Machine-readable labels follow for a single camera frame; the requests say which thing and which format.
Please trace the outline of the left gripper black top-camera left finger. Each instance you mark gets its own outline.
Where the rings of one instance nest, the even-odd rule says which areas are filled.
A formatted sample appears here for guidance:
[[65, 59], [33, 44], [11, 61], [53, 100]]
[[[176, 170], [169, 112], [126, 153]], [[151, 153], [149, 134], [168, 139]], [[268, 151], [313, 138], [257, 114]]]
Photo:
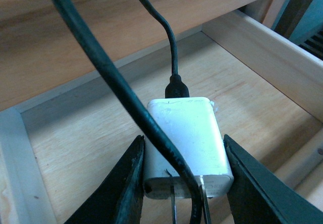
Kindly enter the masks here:
[[144, 136], [138, 135], [90, 197], [66, 223], [140, 223]]

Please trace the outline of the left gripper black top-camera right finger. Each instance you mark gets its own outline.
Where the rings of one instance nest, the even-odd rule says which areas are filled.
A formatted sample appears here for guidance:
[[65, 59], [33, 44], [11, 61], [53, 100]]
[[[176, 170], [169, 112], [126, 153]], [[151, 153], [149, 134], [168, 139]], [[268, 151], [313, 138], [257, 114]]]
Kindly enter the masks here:
[[224, 147], [234, 176], [227, 197], [235, 223], [322, 223], [322, 211], [229, 135], [224, 135]]

